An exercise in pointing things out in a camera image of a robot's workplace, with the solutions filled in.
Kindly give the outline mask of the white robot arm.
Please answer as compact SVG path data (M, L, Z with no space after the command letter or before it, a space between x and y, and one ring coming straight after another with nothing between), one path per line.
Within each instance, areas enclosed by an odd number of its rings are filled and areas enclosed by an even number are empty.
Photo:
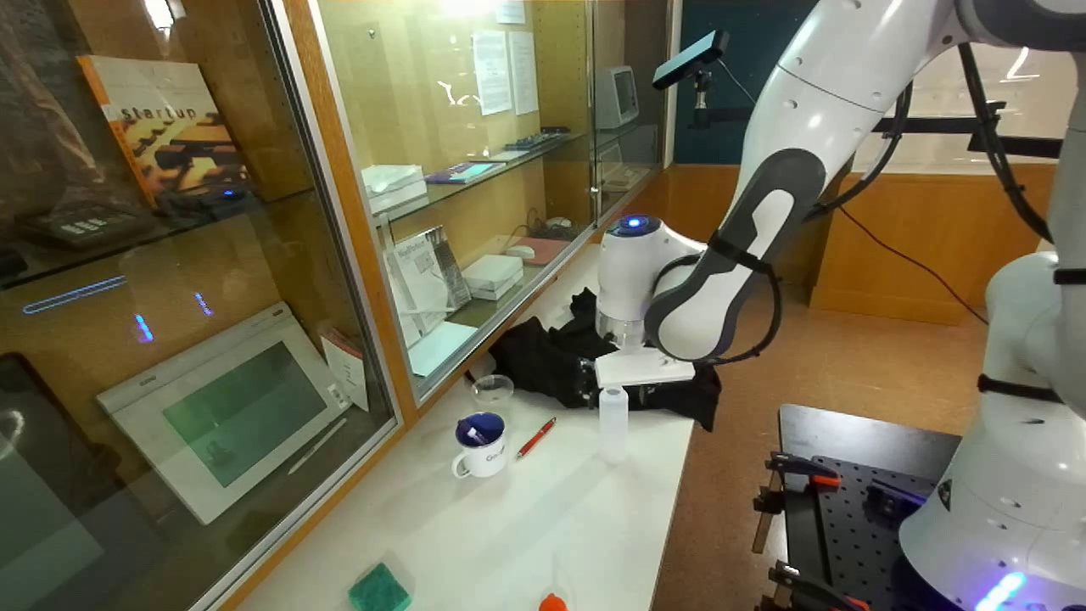
M817 0L752 112L720 229L626 221L601 246L599 327L634 383L732 342L741 299L945 51L1086 55L1086 0ZM908 564L964 611L1086 611L1086 131L1067 127L1042 246L989 283L979 421L899 528Z

